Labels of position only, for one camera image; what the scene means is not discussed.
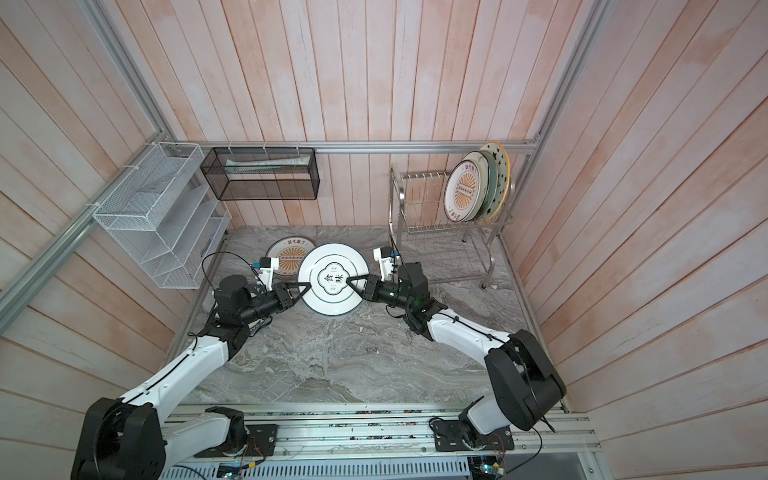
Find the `white plate green clover outline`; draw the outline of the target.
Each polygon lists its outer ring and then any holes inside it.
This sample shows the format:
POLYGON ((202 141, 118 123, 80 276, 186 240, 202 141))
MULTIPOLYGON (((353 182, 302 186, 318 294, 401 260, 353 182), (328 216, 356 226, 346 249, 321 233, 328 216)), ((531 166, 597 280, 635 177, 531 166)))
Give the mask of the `white plate green clover outline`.
POLYGON ((340 316, 355 310, 363 302, 347 279, 365 278, 368 274, 368 264, 355 248, 329 243, 308 253, 297 279, 310 284, 310 290, 302 299, 311 310, 325 316, 340 316))

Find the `mint green flower plate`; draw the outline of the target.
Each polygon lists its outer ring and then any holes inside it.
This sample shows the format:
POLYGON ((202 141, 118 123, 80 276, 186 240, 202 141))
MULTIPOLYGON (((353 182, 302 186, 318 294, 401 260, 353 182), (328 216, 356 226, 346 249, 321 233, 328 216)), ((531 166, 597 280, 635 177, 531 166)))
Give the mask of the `mint green flower plate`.
POLYGON ((494 198, 498 190, 498 176, 500 172, 500 166, 496 159, 496 153, 491 150, 483 150, 488 161, 488 191, 486 200, 483 207, 483 220, 487 220, 491 217, 495 207, 493 206, 494 198))

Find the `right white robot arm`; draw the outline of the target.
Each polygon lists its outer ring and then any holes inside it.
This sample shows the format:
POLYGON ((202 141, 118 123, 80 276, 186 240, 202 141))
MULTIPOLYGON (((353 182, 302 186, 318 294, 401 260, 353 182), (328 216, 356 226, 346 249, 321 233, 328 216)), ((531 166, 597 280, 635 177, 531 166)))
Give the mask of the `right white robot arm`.
POLYGON ((456 421, 431 419, 437 437, 480 449, 499 429, 532 430, 566 395, 565 383, 531 332, 497 331, 462 317, 431 295, 418 262, 401 265, 397 273, 396 280, 369 274, 346 283, 365 301, 401 309, 412 332, 484 366, 491 383, 493 394, 473 401, 456 421))

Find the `white star patterned plate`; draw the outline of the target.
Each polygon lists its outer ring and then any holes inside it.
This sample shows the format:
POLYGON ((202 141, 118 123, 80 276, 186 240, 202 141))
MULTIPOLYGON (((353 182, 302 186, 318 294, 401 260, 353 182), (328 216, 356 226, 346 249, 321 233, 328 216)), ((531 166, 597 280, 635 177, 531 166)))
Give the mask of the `white star patterned plate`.
POLYGON ((480 149, 480 151, 481 150, 491 150, 495 152, 496 159, 500 166, 500 172, 498 176, 498 190, 493 202, 493 206, 495 207, 495 209, 489 219, 487 220, 482 219, 482 221, 490 221, 499 213, 506 199, 506 196, 510 187, 510 181, 511 181, 510 179, 511 164, 510 164, 509 155, 506 149, 498 142, 487 143, 480 149))

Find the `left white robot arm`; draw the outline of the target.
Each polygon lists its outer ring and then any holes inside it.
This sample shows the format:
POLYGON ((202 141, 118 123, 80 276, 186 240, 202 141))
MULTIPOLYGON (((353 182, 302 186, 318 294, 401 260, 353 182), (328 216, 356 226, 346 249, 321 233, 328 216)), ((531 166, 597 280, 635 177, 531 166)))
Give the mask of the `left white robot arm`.
POLYGON ((307 282, 275 282, 265 287, 242 275, 222 279, 205 326, 185 351, 137 387, 115 399, 101 398, 87 410, 72 478, 157 479, 206 450, 232 457, 243 454, 249 431, 239 410, 214 406, 176 426, 164 423, 255 332, 310 289, 307 282))

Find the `cream plate with red berries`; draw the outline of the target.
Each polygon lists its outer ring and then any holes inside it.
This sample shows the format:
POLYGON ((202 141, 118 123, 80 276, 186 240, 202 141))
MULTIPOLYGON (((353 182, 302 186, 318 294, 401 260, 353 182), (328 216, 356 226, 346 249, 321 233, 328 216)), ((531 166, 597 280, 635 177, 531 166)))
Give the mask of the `cream plate with red berries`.
POLYGON ((493 154, 486 150, 481 150, 480 153, 483 155, 483 157, 487 162, 488 179, 487 179, 486 194, 481 204, 481 208, 479 209, 477 215, 475 216, 476 220, 482 220, 485 218, 486 212, 489 210, 493 197, 495 195, 496 184, 497 184, 497 163, 496 163, 496 160, 494 159, 493 154))

